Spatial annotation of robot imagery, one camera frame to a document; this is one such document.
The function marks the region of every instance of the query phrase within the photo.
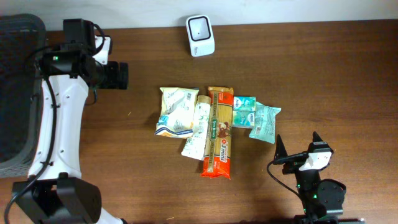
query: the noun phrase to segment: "black plastic bin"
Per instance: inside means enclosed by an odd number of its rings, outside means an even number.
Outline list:
[[[44,45],[45,26],[37,16],[0,17],[0,177],[27,175],[34,158],[41,80],[35,79],[33,58],[26,73],[22,65],[32,51]]]

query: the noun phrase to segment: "package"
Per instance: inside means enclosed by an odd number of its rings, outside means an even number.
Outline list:
[[[156,135],[189,138],[199,90],[161,87],[162,111],[156,124]]]
[[[193,115],[193,135],[187,139],[181,155],[203,160],[209,124],[210,103],[210,97],[198,96],[195,113]]]
[[[254,96],[234,96],[235,111],[256,111],[256,97]]]
[[[275,117],[281,111],[280,108],[264,106],[256,103],[256,118],[254,119],[254,128],[249,137],[275,143]]]
[[[234,128],[253,128],[254,112],[232,111],[232,127]]]
[[[233,88],[209,87],[210,120],[207,131],[202,177],[231,178],[231,132]]]

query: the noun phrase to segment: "orange wrapper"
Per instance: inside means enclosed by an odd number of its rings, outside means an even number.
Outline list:
[[[209,87],[211,111],[207,130],[202,177],[231,179],[231,133],[234,89]]]

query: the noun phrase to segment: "light blue pouch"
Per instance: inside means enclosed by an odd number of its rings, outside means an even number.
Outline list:
[[[275,117],[281,111],[280,108],[273,108],[256,103],[256,117],[254,119],[254,128],[249,137],[275,143]]]

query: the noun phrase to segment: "wooden table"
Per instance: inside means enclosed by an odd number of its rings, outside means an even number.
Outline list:
[[[213,55],[193,58],[184,27],[111,29],[111,60],[128,62],[129,90],[99,90],[83,113],[83,179],[129,223],[229,223],[292,218],[297,197],[266,174],[275,145],[233,129],[231,180],[200,177],[184,140],[155,136],[161,86],[231,86],[282,108],[276,131],[289,154],[312,132],[335,150],[321,178],[346,184],[342,218],[398,220],[398,21],[214,26]],[[62,41],[49,33],[50,43]],[[271,171],[293,187],[295,178]],[[11,185],[0,179],[0,206]],[[13,223],[30,223],[17,206]]]

